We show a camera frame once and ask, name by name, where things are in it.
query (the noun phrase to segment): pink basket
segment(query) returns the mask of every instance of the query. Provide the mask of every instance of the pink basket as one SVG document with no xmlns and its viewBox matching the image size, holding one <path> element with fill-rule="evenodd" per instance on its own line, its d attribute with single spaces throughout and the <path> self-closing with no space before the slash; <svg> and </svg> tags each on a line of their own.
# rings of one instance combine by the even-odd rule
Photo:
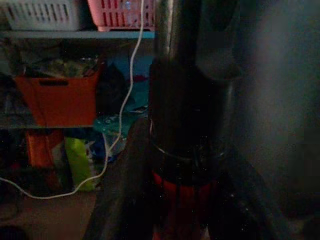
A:
<svg viewBox="0 0 320 240">
<path fill-rule="evenodd" d="M 141 26 L 141 0 L 88 0 L 94 24 L 100 32 L 136 30 Z M 144 0 L 144 28 L 155 30 L 154 0 Z"/>
</svg>

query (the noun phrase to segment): red vacuum part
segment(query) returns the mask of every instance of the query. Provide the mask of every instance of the red vacuum part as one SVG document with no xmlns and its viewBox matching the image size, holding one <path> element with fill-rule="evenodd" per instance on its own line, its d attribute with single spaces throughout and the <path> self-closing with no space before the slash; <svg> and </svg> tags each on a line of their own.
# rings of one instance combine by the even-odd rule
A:
<svg viewBox="0 0 320 240">
<path fill-rule="evenodd" d="M 153 240 L 200 240 L 211 212 L 209 201 L 216 182 L 201 187 L 178 186 L 156 173 L 153 177 L 163 192 L 161 224 L 155 226 Z"/>
</svg>

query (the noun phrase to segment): plastic basket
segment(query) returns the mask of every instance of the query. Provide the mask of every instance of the plastic basket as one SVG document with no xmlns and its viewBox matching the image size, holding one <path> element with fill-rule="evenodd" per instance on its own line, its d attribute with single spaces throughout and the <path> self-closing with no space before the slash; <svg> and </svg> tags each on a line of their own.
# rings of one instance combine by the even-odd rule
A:
<svg viewBox="0 0 320 240">
<path fill-rule="evenodd" d="M 90 24 L 85 0 L 1 0 L 13 30 L 76 31 Z"/>
<path fill-rule="evenodd" d="M 96 86 L 102 66 L 90 77 L 18 76 L 15 82 L 38 125 L 90 126 L 96 118 Z"/>
<path fill-rule="evenodd" d="M 88 0 L 94 24 L 100 32 L 136 30 L 141 26 L 141 0 Z M 155 30 L 154 0 L 144 1 L 144 28 Z"/>
</svg>

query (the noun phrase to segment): orange storage bin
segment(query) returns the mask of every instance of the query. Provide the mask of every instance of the orange storage bin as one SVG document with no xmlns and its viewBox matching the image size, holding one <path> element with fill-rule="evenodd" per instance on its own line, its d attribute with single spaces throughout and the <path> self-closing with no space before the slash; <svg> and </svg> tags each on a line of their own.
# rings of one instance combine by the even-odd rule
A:
<svg viewBox="0 0 320 240">
<path fill-rule="evenodd" d="M 96 86 L 102 70 L 83 78 L 32 78 L 15 82 L 36 123 L 44 127 L 92 125 L 96 118 Z"/>
</svg>

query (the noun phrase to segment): white basket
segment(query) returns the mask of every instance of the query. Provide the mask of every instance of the white basket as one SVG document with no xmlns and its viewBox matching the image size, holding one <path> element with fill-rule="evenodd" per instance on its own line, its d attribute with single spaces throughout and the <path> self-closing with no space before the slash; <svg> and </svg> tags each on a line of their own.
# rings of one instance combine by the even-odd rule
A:
<svg viewBox="0 0 320 240">
<path fill-rule="evenodd" d="M 90 23 L 85 0 L 0 0 L 13 30 L 76 31 Z"/>
</svg>

